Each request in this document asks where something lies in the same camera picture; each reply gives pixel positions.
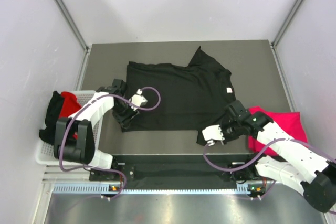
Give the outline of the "black t shirt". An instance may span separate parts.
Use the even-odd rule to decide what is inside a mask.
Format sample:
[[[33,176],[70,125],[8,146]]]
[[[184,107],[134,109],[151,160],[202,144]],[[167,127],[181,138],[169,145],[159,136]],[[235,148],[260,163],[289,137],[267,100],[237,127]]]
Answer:
[[[198,48],[186,67],[171,63],[127,65],[130,98],[139,89],[153,111],[141,111],[122,132],[197,131],[197,144],[206,144],[202,130],[227,120],[224,107],[236,100],[232,73]]]
[[[49,101],[45,116],[45,128],[39,130],[39,138],[47,144],[54,145],[56,123],[60,116],[64,100],[57,91],[54,91]]]

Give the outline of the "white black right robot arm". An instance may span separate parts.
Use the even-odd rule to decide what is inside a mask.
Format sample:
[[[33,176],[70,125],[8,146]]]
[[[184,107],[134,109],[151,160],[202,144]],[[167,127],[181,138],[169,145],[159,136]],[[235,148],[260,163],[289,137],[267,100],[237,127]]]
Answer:
[[[317,211],[327,213],[335,205],[335,161],[317,154],[303,142],[295,140],[271,117],[261,111],[250,113],[238,100],[225,106],[228,117],[221,125],[229,137],[249,135],[266,148],[271,148],[285,162],[264,156],[245,166],[252,180],[269,177],[294,189]]]

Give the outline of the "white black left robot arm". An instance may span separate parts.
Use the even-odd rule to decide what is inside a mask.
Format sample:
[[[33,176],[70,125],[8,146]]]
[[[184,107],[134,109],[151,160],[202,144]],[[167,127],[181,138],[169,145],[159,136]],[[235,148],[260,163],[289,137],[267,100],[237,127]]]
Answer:
[[[107,180],[117,178],[119,168],[113,164],[112,155],[96,148],[93,128],[110,110],[122,128],[130,126],[138,114],[137,109],[115,97],[123,98],[126,90],[127,84],[123,80],[114,79],[111,86],[100,87],[79,111],[57,120],[54,157],[60,164],[67,161],[97,167]]]

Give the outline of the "red t shirt in basket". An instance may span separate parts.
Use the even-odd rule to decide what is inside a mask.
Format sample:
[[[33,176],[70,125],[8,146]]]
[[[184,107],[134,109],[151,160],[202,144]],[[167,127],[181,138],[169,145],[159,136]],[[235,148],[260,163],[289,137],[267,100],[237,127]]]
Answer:
[[[78,103],[77,97],[73,93],[63,91],[60,96],[64,99],[64,101],[60,110],[59,118],[71,116],[82,108],[82,106]]]

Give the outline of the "folded pink t shirt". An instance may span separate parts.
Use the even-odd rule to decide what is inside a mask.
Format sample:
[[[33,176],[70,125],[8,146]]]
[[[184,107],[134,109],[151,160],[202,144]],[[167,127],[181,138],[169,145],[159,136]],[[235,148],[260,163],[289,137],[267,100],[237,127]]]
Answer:
[[[300,112],[271,112],[266,111],[259,106],[251,107],[248,110],[251,114],[254,114],[258,111],[264,112],[266,115],[271,117],[285,132],[294,137],[294,139],[308,143],[305,130],[301,123]],[[265,146],[252,136],[249,136],[247,140],[247,146],[250,151],[259,152]],[[277,156],[277,153],[270,147],[267,148],[264,153],[270,156]]]

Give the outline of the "black t shirt in basket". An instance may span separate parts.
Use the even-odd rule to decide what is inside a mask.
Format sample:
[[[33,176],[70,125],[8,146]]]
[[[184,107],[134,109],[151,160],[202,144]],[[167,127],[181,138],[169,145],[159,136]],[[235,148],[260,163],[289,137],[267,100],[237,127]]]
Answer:
[[[54,91],[49,101],[45,116],[45,128],[39,130],[39,138],[47,144],[54,145],[56,123],[60,116],[64,100],[57,91]]]

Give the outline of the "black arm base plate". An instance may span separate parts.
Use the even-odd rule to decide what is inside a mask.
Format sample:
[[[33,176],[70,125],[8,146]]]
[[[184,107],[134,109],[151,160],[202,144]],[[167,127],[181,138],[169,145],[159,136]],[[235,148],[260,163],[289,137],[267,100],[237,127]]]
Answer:
[[[253,167],[223,172],[201,154],[116,155],[113,168],[127,178],[127,189],[232,189],[237,182],[261,181]]]

